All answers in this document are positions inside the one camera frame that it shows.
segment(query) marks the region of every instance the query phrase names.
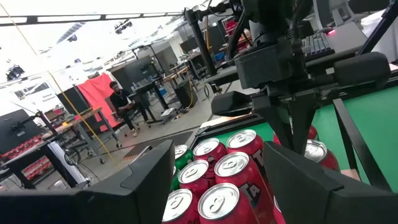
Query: laboratory floor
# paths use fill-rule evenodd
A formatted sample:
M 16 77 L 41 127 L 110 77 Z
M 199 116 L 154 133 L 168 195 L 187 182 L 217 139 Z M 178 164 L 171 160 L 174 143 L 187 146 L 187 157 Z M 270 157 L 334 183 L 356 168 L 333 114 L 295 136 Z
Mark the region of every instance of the laboratory floor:
M 106 141 L 104 144 L 107 147 L 108 151 L 112 155 L 112 158 L 106 153 L 106 151 L 101 148 L 100 151 L 103 153 L 100 155 L 104 160 L 105 164 L 100 164 L 99 157 L 87 157 L 87 150 L 82 151 L 82 163 L 80 165 L 81 172 L 84 175 L 88 175 L 93 179 L 93 182 L 97 182 L 99 180 L 103 180 L 110 175 L 116 173 L 117 171 L 121 170 L 123 167 L 128 165 L 133 161 L 130 160 L 123 160 L 123 157 L 132 149 L 134 146 L 143 142 L 151 141 L 153 139 L 162 138 L 164 136 L 170 136 L 174 133 L 183 133 L 185 131 L 193 131 L 191 136 L 187 141 L 187 145 L 189 145 L 195 137 L 195 133 L 198 127 L 211 119 L 216 119 L 218 116 L 211 115 L 211 101 L 214 98 L 214 94 L 210 90 L 210 97 L 206 98 L 204 90 L 204 84 L 200 83 L 198 85 L 199 91 L 197 92 L 198 101 L 196 105 L 190 109 L 187 114 L 181 116 L 177 121 L 171 122 L 169 121 L 165 125 L 162 123 L 152 124 L 151 128 L 148 128 L 143 122 L 142 117 L 138 118 L 136 122 L 139 122 L 139 127 L 141 130 L 139 131 L 139 135 L 136 138 L 133 138 L 131 133 L 127 132 L 127 137 L 124 136 L 124 133 L 128 131 L 128 128 L 125 126 L 121 127 L 117 130 L 117 134 L 123 144 L 124 149 L 118 149 L 116 147 L 116 141 L 114 139 L 110 139 Z M 223 93 L 226 91 L 240 91 L 245 94 L 254 93 L 256 90 L 248 89 L 242 90 L 240 81 L 235 81 L 229 84 L 225 84 L 222 86 Z M 160 103 L 154 100 L 151 102 L 151 111 L 153 112 L 156 118 L 160 118 L 160 112 L 163 110 Z M 14 182 L 19 183 L 15 177 L 11 177 Z M 56 181 L 60 180 L 61 176 L 58 172 L 54 172 L 53 174 L 49 175 L 39 184 L 37 184 L 38 189 L 49 189 L 53 186 Z M 19 189 L 14 183 L 8 181 L 8 187 L 10 189 Z

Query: person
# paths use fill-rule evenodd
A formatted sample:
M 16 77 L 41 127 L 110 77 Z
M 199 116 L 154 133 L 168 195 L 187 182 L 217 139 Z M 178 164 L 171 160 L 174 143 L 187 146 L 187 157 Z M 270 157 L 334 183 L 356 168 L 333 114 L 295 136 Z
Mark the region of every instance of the person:
M 128 91 L 126 90 L 121 90 L 119 88 L 119 85 L 117 82 L 112 81 L 109 84 L 109 87 L 113 90 L 112 95 L 109 97 L 111 100 L 113 106 L 116 109 L 116 113 L 124 120 L 124 122 L 129 126 L 132 136 L 136 137 L 138 135 L 137 130 L 135 127 L 132 125 L 128 112 L 130 110 L 139 110 L 139 112 L 142 114 L 142 117 L 144 118 L 144 122 L 146 123 L 148 120 L 148 115 L 145 112 L 144 106 L 142 103 L 135 102 L 134 100 L 129 103 L 127 97 L 130 95 Z

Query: green surface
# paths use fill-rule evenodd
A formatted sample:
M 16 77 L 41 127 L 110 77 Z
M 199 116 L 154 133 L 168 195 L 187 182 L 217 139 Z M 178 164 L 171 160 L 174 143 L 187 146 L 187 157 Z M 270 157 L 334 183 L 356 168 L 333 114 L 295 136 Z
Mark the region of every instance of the green surface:
M 344 101 L 355 125 L 358 127 L 373 157 L 382 170 L 394 192 L 398 192 L 398 87 L 371 93 Z M 336 113 L 333 105 L 319 109 L 313 119 L 319 138 L 336 156 L 340 169 L 349 169 L 347 156 L 341 139 Z M 255 130 L 264 141 L 272 141 L 272 129 L 268 123 L 250 128 Z M 216 136 L 222 143 L 235 132 Z M 369 183 L 357 158 L 359 175 L 363 182 Z

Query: can top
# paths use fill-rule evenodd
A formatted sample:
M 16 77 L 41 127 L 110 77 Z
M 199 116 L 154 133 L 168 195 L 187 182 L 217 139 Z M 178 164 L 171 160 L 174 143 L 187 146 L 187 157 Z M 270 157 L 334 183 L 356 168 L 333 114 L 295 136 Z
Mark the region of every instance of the can top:
M 185 154 L 185 152 L 188 150 L 188 146 L 186 145 L 179 145 L 174 148 L 174 159 L 178 159 L 182 155 Z
M 325 144 L 317 140 L 307 140 L 304 157 L 314 162 L 322 161 L 327 155 L 328 149 Z
M 188 189 L 180 189 L 169 194 L 163 214 L 163 222 L 171 222 L 180 217 L 190 206 L 192 193 Z
M 257 136 L 253 130 L 247 129 L 233 134 L 226 142 L 230 148 L 236 149 L 249 144 Z
M 274 203 L 275 203 L 276 209 L 278 209 L 278 211 L 280 212 L 279 205 L 278 205 L 278 202 L 276 201 L 275 196 L 274 196 Z
M 229 183 L 217 184 L 199 199 L 198 211 L 207 220 L 217 220 L 229 215 L 239 201 L 238 188 Z
M 178 181 L 183 184 L 191 183 L 203 176 L 208 167 L 209 163 L 206 160 L 193 161 L 181 170 Z
M 195 156 L 202 156 L 205 154 L 208 154 L 212 150 L 214 150 L 218 144 L 220 143 L 220 140 L 217 138 L 209 138 L 204 140 L 203 142 L 199 143 L 194 149 L 193 149 L 193 154 Z
M 229 177 L 241 172 L 249 163 L 249 156 L 244 152 L 233 152 L 217 162 L 214 172 L 220 177 Z

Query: red cloth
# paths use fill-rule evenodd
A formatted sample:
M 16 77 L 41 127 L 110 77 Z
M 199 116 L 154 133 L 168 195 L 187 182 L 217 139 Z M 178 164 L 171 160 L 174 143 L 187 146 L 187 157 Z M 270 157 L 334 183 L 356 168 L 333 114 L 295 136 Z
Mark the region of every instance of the red cloth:
M 114 120 L 111 115 L 112 110 L 105 101 L 105 98 L 109 97 L 113 93 L 113 90 L 109 87 L 110 82 L 111 78 L 107 74 L 102 73 L 102 75 L 89 79 L 83 84 L 78 85 L 78 88 L 93 109 L 102 107 L 102 113 L 105 118 L 108 120 L 111 127 L 115 127 L 119 123 Z M 97 121 L 101 121 L 98 114 L 95 114 L 95 119 Z M 102 125 L 100 129 L 101 131 L 106 131 L 107 127 Z

